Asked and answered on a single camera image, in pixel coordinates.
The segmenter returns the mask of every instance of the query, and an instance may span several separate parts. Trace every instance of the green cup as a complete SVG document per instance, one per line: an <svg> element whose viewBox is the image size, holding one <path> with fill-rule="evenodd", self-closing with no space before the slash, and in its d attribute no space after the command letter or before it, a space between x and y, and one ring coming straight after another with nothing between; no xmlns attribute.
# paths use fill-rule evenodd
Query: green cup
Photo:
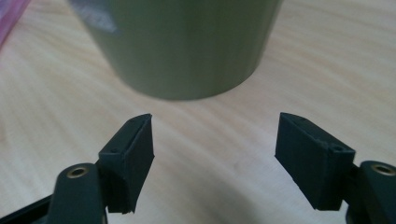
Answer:
<svg viewBox="0 0 396 224"><path fill-rule="evenodd" d="M246 80L281 0L69 0L116 73L147 95L190 100Z"/></svg>

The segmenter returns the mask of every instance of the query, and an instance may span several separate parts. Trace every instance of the olive green pot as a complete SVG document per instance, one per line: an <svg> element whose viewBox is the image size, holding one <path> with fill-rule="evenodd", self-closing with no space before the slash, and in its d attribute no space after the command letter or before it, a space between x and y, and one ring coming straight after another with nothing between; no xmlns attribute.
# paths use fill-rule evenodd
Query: olive green pot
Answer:
<svg viewBox="0 0 396 224"><path fill-rule="evenodd" d="M280 0L69 0L116 73L147 95L216 95L257 67Z"/></svg>

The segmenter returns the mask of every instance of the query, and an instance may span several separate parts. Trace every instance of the pink cloth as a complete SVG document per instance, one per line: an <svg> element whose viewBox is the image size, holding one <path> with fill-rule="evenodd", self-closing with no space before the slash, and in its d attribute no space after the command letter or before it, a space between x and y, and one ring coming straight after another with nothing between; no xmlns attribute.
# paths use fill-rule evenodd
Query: pink cloth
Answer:
<svg viewBox="0 0 396 224"><path fill-rule="evenodd" d="M0 0L0 47L30 0Z"/></svg>

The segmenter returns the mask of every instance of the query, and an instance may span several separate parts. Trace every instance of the light wood grain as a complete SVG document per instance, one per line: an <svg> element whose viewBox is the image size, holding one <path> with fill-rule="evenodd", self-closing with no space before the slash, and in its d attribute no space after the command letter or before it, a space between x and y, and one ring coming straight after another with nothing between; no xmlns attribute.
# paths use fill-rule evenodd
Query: light wood grain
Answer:
<svg viewBox="0 0 396 224"><path fill-rule="evenodd" d="M281 111L396 164L396 2L285 0L256 72L199 101L131 90L61 0L34 0L0 51L0 217L95 162L127 119L153 115L156 159L134 215L110 223L345 223L314 211L274 157Z"/></svg>

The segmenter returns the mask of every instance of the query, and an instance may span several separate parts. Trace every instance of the black plastic part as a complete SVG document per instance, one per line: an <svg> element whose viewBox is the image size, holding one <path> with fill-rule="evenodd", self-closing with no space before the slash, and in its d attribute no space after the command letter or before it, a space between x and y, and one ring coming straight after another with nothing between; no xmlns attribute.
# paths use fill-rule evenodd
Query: black plastic part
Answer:
<svg viewBox="0 0 396 224"><path fill-rule="evenodd" d="M364 161L358 185L372 222L396 224L396 167L379 161Z"/></svg>
<svg viewBox="0 0 396 224"><path fill-rule="evenodd" d="M50 207L51 195L0 219L0 224L39 223Z"/></svg>
<svg viewBox="0 0 396 224"><path fill-rule="evenodd" d="M77 164L58 175L46 224L71 223L107 223L99 174L94 164Z"/></svg>
<svg viewBox="0 0 396 224"><path fill-rule="evenodd" d="M134 212L153 159L151 115L128 120L99 152L108 212Z"/></svg>
<svg viewBox="0 0 396 224"><path fill-rule="evenodd" d="M276 158L315 209L340 209L354 156L355 150L308 119L280 114Z"/></svg>

